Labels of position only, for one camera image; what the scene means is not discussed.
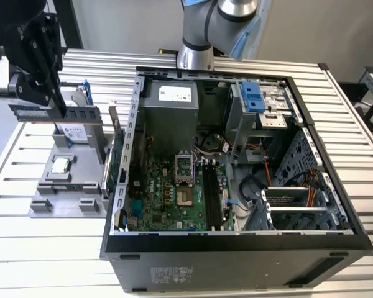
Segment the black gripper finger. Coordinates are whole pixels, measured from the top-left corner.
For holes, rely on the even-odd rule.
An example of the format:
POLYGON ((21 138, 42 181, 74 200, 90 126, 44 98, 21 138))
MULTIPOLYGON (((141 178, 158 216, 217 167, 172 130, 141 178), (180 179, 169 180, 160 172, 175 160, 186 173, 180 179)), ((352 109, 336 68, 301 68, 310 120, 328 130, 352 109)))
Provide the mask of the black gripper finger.
POLYGON ((63 119, 65 117, 67 108, 60 92, 60 79, 56 69, 50 70, 47 86, 48 90, 50 91, 48 116, 50 119, 63 119))
POLYGON ((48 107, 52 99, 44 85, 37 84, 30 74, 15 73, 10 80, 10 92, 23 101, 48 107))

